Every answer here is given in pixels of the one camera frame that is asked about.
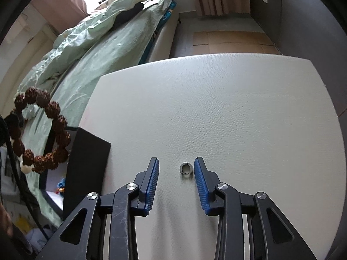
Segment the black jewelry box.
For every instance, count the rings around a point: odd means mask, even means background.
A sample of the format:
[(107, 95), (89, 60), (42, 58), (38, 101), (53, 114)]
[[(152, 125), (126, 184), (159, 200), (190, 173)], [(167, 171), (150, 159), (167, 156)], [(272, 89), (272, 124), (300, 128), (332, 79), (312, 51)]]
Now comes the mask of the black jewelry box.
[(80, 127), (67, 127), (71, 142), (68, 160), (39, 175), (39, 190), (65, 220), (91, 192), (101, 193), (111, 144)]

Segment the flattened cardboard on floor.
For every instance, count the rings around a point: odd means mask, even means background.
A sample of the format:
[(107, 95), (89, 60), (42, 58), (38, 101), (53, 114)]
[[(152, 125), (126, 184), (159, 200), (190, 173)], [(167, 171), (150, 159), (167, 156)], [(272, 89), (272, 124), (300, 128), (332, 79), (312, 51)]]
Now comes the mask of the flattened cardboard on floor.
[(211, 31), (193, 34), (192, 55), (228, 53), (281, 54), (269, 37), (262, 32)]

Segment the light green duvet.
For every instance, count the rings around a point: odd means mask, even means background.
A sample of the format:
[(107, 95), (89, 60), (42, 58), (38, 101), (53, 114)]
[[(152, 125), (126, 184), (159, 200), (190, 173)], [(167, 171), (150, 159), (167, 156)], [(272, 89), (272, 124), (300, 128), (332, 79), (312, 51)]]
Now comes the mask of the light green duvet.
[(153, 1), (166, 11), (172, 0), (115, 0), (105, 9), (60, 34), (51, 49), (39, 63), (32, 67), (17, 88), (24, 92), (31, 86), (44, 85), (48, 79), (59, 76), (81, 58), (115, 23), (119, 14), (131, 10), (138, 2)]

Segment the bed with green sheet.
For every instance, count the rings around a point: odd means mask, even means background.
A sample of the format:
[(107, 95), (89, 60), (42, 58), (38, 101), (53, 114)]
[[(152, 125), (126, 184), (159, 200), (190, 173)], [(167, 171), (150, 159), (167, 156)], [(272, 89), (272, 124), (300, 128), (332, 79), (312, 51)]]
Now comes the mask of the bed with green sheet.
[(144, 9), (129, 22), (110, 29), (64, 73), (41, 86), (52, 100), (59, 103), (61, 113), (71, 127), (79, 125), (87, 103), (101, 76), (145, 63), (154, 35), (169, 19), (172, 0), (166, 11), (153, 1), (142, 2)]

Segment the black garment on bed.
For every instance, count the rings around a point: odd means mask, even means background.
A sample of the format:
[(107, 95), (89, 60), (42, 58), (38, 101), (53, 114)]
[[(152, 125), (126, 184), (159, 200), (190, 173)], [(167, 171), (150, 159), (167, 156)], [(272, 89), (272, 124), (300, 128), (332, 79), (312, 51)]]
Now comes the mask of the black garment on bed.
[(113, 26), (111, 27), (112, 30), (118, 28), (119, 26), (129, 22), (133, 17), (138, 15), (142, 10), (144, 9), (144, 4), (142, 2), (138, 2), (134, 5), (133, 8), (121, 12), (115, 19)]

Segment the pink left curtain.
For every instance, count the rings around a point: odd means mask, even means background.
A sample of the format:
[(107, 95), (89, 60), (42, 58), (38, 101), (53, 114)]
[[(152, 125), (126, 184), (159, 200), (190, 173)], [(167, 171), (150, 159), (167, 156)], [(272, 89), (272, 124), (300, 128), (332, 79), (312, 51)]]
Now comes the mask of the pink left curtain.
[(88, 16), (85, 0), (32, 0), (31, 4), (59, 33)]

